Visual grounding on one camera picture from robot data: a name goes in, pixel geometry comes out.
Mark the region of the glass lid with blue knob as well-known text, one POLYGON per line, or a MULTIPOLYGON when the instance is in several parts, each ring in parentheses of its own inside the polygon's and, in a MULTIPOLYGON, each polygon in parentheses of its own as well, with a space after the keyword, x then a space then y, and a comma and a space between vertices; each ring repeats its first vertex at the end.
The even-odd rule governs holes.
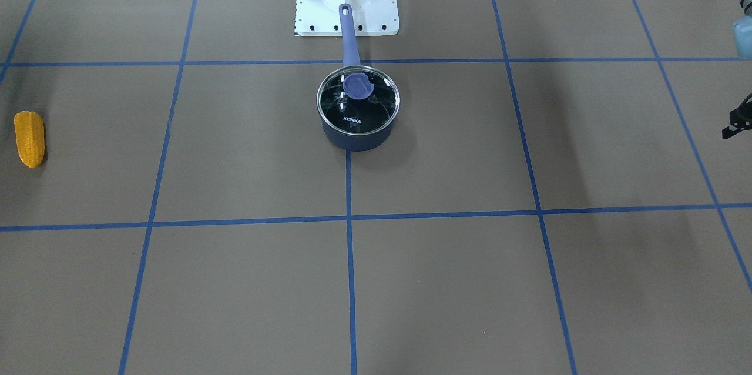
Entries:
POLYGON ((371 136, 392 128, 400 111, 397 83, 367 65, 347 65, 318 86, 316 105, 324 129, 344 136, 371 136))

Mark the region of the yellow corn cob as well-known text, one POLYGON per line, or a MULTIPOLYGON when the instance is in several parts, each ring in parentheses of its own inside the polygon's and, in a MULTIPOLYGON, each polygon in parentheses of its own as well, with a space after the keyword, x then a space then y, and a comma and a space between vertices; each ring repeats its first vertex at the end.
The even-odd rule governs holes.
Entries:
POLYGON ((41 115, 30 111, 16 113, 14 130, 21 162, 30 169, 40 166, 46 153, 45 123, 41 115))

